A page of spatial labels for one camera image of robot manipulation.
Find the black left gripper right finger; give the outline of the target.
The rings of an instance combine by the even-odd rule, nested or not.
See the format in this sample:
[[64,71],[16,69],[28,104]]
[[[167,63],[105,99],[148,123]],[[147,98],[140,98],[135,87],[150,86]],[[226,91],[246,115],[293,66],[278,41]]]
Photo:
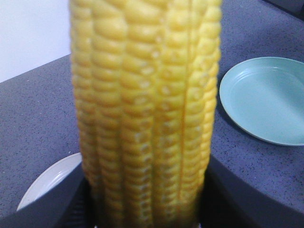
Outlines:
[[304,214],[259,192],[211,157],[199,202],[203,228],[302,228]]

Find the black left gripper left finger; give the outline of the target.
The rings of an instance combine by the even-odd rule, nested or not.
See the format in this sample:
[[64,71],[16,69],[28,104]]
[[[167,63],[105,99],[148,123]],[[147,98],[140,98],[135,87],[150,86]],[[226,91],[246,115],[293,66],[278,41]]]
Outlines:
[[90,188],[78,165],[57,186],[0,220],[2,228],[93,228]]

